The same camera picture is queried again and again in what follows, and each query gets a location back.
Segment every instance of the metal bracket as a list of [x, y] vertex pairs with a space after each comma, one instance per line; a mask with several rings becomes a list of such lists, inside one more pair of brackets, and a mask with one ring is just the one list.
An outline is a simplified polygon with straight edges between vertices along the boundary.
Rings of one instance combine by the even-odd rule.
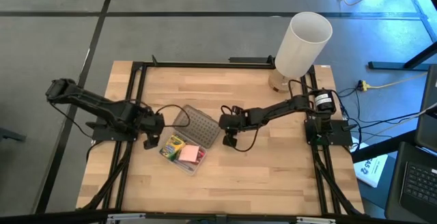
[[335, 224], [334, 219], [313, 218], [313, 217], [297, 217], [298, 222], [302, 224]]
[[108, 221], [145, 219], [145, 213], [108, 214]]
[[226, 224], [227, 217], [226, 214], [217, 214], [216, 215], [216, 224]]
[[314, 143], [315, 145], [352, 145], [352, 139], [349, 132], [344, 132], [341, 128], [348, 125], [347, 121], [332, 120], [331, 125], [333, 127], [333, 133], [329, 136], [329, 141], [326, 138], [315, 140], [317, 136], [316, 121], [313, 117], [308, 117], [304, 121], [305, 135], [309, 145]]

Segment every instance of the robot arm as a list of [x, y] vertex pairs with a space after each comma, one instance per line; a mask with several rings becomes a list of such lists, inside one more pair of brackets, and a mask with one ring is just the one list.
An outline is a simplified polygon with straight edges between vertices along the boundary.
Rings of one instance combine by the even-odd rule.
[[[314, 96], [315, 105], [309, 100]], [[265, 126], [270, 120], [289, 115], [294, 112], [305, 112], [315, 117], [318, 134], [326, 135], [332, 132], [330, 117], [336, 111], [333, 94], [330, 90], [313, 90], [305, 95], [296, 95], [283, 102], [266, 108], [242, 109], [233, 106], [231, 114], [222, 114], [218, 125], [225, 130], [223, 144], [235, 147], [238, 132], [256, 130]]]
[[[71, 79], [54, 80], [46, 92], [46, 97], [51, 104], [73, 104], [102, 118], [107, 123], [103, 126], [114, 132], [134, 138], [139, 132], [146, 133], [145, 149], [158, 145], [159, 136], [165, 125], [163, 115], [155, 114], [149, 106], [142, 107], [128, 100], [111, 101], [84, 90]], [[93, 129], [102, 126], [95, 123], [87, 124]]]

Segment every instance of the wooden tabletop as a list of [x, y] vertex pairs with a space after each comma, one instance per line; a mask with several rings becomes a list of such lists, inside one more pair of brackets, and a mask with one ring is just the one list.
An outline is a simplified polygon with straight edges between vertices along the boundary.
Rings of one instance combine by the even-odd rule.
[[[105, 97], [111, 100], [125, 98], [131, 65], [131, 61], [114, 62]], [[289, 94], [279, 94], [269, 88], [270, 71], [148, 68], [143, 101], [154, 110], [166, 104], [189, 104], [219, 120], [220, 106], [224, 104], [243, 108], [267, 107], [290, 98]], [[330, 66], [315, 66], [315, 72], [318, 87], [335, 88]], [[293, 88], [293, 93], [302, 93], [299, 84]], [[337, 113], [333, 119], [341, 119], [336, 101]], [[178, 113], [177, 108], [164, 109], [166, 124], [171, 124]], [[259, 130], [255, 146], [245, 153], [224, 146], [225, 133], [222, 131], [194, 176], [187, 175], [158, 153], [164, 141], [160, 141], [157, 148], [144, 150], [145, 135], [141, 135], [133, 146], [122, 209], [319, 215], [314, 165], [305, 139], [304, 118], [304, 113], [293, 113], [272, 120]], [[253, 135], [253, 131], [239, 133], [237, 146], [247, 148]], [[107, 141], [91, 151], [77, 207], [87, 204], [107, 179], [114, 145], [114, 141]], [[330, 151], [338, 185], [355, 208], [363, 212], [351, 156], [338, 146], [330, 146]], [[115, 205], [117, 189], [118, 182], [113, 188], [110, 206]], [[327, 183], [325, 191], [328, 209], [332, 211]]]

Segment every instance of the black desk leg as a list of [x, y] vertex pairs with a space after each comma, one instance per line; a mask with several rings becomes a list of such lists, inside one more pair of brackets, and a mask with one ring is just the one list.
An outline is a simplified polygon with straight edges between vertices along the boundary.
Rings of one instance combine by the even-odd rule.
[[381, 61], [370, 61], [369, 69], [372, 70], [418, 70], [428, 71], [431, 64], [422, 64], [425, 60], [437, 53], [437, 42], [423, 50], [416, 57], [406, 63], [392, 63]]
[[387, 139], [385, 141], [381, 141], [374, 145], [367, 146], [366, 148], [362, 148], [359, 151], [352, 153], [352, 161], [354, 163], [357, 163], [390, 152], [396, 152], [397, 149], [399, 148], [399, 144], [402, 141], [414, 144], [415, 136], [416, 136], [416, 130], [412, 130], [402, 135], [397, 135], [396, 137], [393, 137], [391, 139]]
[[2, 139], [13, 139], [16, 141], [24, 141], [26, 139], [26, 136], [20, 135], [16, 132], [12, 132], [4, 128], [0, 128], [0, 141]]

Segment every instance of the pink sticky note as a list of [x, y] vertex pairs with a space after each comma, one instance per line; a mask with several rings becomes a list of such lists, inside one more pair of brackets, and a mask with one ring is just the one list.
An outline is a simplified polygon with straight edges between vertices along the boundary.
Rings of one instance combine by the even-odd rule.
[[197, 153], [199, 152], [199, 146], [197, 145], [185, 145], [180, 152], [178, 160], [193, 162], [197, 160]]

